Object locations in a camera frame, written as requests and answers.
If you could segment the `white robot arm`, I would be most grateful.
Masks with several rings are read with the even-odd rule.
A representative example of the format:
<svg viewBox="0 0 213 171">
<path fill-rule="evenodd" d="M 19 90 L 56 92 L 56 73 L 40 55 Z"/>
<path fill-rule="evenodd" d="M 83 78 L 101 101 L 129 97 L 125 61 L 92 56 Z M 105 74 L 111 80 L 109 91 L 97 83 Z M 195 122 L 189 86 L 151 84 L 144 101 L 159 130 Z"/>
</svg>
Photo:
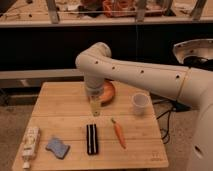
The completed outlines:
<svg viewBox="0 0 213 171">
<path fill-rule="evenodd" d="M 89 96 L 100 96 L 104 80 L 112 79 L 197 109 L 199 115 L 186 171 L 213 171 L 213 71 L 115 60 L 103 42 L 81 52 L 75 64 L 84 74 Z"/>
</svg>

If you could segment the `white robot base shell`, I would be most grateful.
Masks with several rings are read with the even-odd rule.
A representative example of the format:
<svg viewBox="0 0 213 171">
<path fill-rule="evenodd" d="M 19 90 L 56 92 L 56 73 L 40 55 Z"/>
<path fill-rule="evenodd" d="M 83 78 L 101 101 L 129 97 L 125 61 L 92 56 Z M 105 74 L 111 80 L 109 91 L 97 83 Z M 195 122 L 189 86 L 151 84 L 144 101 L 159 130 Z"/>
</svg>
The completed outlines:
<svg viewBox="0 0 213 171">
<path fill-rule="evenodd" d="M 193 39 L 177 43 L 173 46 L 173 54 L 181 64 L 190 56 L 197 56 L 208 60 L 213 59 L 213 38 Z"/>
</svg>

